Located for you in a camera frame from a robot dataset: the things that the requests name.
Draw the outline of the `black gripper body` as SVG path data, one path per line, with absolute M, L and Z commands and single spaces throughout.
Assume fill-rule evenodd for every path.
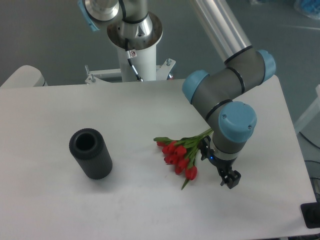
M 220 153 L 217 149 L 210 149 L 208 153 L 208 160 L 217 168 L 218 174 L 222 179 L 237 178 L 237 172 L 232 169 L 232 165 L 236 159 L 236 156 Z

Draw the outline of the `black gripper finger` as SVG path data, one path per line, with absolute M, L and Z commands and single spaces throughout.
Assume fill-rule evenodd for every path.
M 228 172 L 222 171 L 220 173 L 221 176 L 221 186 L 226 185 L 229 189 L 234 188 L 237 186 L 241 179 L 241 174 L 236 170 L 230 170 Z
M 209 159 L 212 156 L 210 143 L 211 143 L 211 138 L 208 135 L 205 136 L 199 142 L 199 150 L 200 150 L 200 154 L 201 154 L 200 159 L 202 161 L 205 159 Z

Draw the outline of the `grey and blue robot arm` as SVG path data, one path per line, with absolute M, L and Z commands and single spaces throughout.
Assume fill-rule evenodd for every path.
M 123 82 L 166 80 L 174 62 L 156 64 L 156 46 L 162 38 L 160 19 L 148 10 L 145 0 L 80 0 L 78 6 L 87 25 L 107 24 L 109 40 L 117 49 L 120 68 L 102 72 L 104 78 L 119 74 Z M 197 136 L 178 141 L 155 138 L 165 161 L 185 173 L 187 182 L 197 175 L 197 153 L 218 171 L 221 184 L 235 187 L 241 174 L 232 169 L 257 123 L 255 111 L 236 98 L 263 84 L 276 71 L 276 63 L 265 50 L 255 50 L 224 0 L 193 0 L 191 5 L 213 46 L 225 64 L 210 75 L 204 70 L 191 73 L 182 92 L 209 125 Z

